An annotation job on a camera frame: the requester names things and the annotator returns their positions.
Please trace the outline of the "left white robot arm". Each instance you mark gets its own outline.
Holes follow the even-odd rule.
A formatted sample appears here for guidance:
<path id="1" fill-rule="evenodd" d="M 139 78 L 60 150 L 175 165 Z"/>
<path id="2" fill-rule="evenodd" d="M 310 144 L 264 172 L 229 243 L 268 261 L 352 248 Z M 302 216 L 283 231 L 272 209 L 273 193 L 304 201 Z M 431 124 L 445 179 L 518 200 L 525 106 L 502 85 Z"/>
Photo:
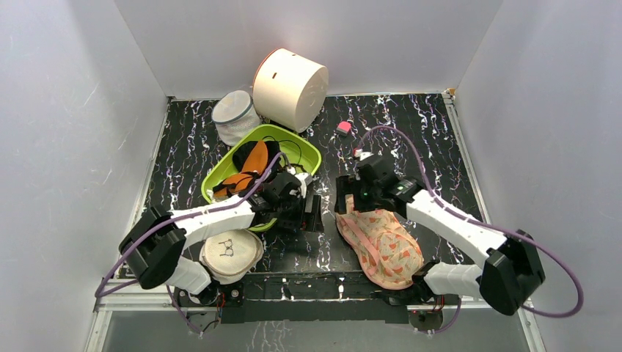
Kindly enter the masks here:
<path id="1" fill-rule="evenodd" d="M 188 210 L 151 208 L 126 235 L 119 250 L 144 290 L 171 285 L 186 290 L 201 305 L 219 296 L 218 284 L 205 266 L 183 256 L 195 243 L 227 231 L 247 230 L 269 223 L 305 199 L 312 175 L 280 172 L 269 181 L 262 176 L 248 191 L 229 199 Z"/>

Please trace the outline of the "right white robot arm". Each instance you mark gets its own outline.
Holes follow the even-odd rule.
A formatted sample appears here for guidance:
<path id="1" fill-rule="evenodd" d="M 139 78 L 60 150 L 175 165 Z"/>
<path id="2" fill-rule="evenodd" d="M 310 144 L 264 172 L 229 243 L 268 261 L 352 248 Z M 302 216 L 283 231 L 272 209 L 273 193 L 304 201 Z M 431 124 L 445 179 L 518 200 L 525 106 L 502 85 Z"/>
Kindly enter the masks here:
<path id="1" fill-rule="evenodd" d="M 470 296 L 512 315 L 545 280 L 529 235 L 515 239 L 477 225 L 458 208 L 439 204 L 417 178 L 397 176 L 385 157 L 365 153 L 355 173 L 336 179 L 336 191 L 339 233 L 367 278 L 397 292 L 395 304 L 403 297 L 430 304 L 444 295 Z M 425 261 L 402 219 L 457 246 L 471 263 Z"/>

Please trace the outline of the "floral mesh laundry bag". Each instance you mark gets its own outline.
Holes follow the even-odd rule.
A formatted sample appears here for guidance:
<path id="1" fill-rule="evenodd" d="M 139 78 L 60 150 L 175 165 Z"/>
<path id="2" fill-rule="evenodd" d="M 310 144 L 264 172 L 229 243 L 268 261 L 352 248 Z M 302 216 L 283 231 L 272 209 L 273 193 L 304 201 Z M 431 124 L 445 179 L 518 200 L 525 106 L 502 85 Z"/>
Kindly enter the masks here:
<path id="1" fill-rule="evenodd" d="M 424 265 L 418 242 L 387 210 L 336 215 L 339 234 L 354 250 L 365 276 L 386 290 L 413 285 Z"/>

